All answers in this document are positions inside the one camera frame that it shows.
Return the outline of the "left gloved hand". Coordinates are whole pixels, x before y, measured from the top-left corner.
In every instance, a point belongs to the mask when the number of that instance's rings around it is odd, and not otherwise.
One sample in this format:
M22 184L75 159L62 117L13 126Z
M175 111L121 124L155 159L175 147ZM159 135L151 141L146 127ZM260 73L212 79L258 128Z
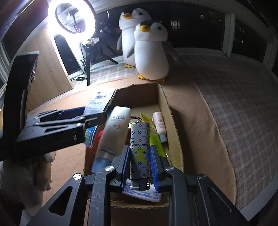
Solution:
M11 203L23 204L33 217L42 208L43 192L51 189L51 164L56 152L31 159L1 161L1 195Z

